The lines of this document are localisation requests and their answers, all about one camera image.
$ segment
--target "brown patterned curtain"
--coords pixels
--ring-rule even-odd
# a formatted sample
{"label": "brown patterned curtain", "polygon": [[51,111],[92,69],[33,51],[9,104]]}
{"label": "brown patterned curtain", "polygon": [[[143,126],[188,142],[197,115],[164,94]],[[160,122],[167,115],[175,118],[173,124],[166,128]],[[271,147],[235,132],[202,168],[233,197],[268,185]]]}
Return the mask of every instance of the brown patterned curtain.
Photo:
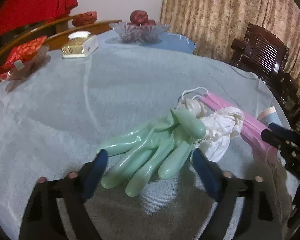
{"label": "brown patterned curtain", "polygon": [[199,56],[224,62],[248,22],[262,26],[290,48],[285,71],[300,82],[300,9],[293,0],[163,0],[161,22],[196,42]]}

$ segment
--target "crumpled white plastic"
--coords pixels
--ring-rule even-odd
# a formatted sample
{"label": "crumpled white plastic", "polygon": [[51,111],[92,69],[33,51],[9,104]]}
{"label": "crumpled white plastic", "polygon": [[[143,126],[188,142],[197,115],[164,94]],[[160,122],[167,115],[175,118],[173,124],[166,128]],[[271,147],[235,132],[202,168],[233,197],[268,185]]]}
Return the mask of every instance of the crumpled white plastic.
{"label": "crumpled white plastic", "polygon": [[200,148],[208,160],[218,162],[226,153],[230,139],[240,136],[244,113],[239,108],[230,106],[205,116],[207,110],[204,103],[194,98],[182,98],[178,108],[187,108],[204,123],[207,128],[206,135],[195,144],[194,148]]}

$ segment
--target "dark wooden chair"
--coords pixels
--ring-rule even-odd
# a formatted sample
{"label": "dark wooden chair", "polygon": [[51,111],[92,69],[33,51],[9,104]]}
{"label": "dark wooden chair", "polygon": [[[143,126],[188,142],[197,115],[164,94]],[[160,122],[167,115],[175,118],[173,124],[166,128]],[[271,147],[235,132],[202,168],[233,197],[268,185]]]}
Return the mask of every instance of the dark wooden chair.
{"label": "dark wooden chair", "polygon": [[235,38],[230,65],[255,73],[271,90],[281,106],[287,97],[295,97],[297,82],[284,72],[289,48],[263,27],[248,24],[243,41]]}

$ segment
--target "tissue box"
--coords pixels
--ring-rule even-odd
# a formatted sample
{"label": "tissue box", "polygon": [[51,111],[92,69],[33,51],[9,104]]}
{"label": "tissue box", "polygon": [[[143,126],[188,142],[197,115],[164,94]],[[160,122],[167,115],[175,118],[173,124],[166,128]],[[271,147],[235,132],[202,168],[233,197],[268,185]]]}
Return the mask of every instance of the tissue box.
{"label": "tissue box", "polygon": [[87,57],[98,47],[96,35],[76,32],[69,35],[69,41],[62,47],[63,58]]}

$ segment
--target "red fabric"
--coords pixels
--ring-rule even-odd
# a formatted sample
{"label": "red fabric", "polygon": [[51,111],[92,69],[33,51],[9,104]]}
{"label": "red fabric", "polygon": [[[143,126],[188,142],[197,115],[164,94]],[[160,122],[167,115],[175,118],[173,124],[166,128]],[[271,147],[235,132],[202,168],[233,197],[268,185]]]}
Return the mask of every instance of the red fabric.
{"label": "red fabric", "polygon": [[6,0],[0,8],[0,35],[18,27],[67,15],[77,0]]}

